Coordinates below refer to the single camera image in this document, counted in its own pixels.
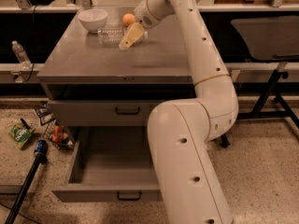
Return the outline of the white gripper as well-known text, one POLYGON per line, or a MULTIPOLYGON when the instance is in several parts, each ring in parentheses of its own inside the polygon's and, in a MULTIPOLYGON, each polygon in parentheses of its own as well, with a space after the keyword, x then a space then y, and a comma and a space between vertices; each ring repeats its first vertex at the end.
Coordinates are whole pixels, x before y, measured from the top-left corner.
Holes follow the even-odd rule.
POLYGON ((164 18, 173 14, 174 10, 168 0, 142 0, 134 9, 135 20, 137 22, 127 28, 119 44, 119 48, 121 50, 129 49, 144 36, 145 29, 155 27, 164 18))

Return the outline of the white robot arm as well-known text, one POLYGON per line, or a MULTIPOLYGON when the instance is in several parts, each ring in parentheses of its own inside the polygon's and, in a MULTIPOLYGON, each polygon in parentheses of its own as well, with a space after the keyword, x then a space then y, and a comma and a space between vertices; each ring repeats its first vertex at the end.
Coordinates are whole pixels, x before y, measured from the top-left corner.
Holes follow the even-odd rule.
POLYGON ((199 1, 143 0, 120 48, 130 48, 165 17, 177 16, 196 96, 163 102, 149 115, 149 150, 164 207, 169 224, 235 224, 206 143, 234 125, 238 100, 199 1))

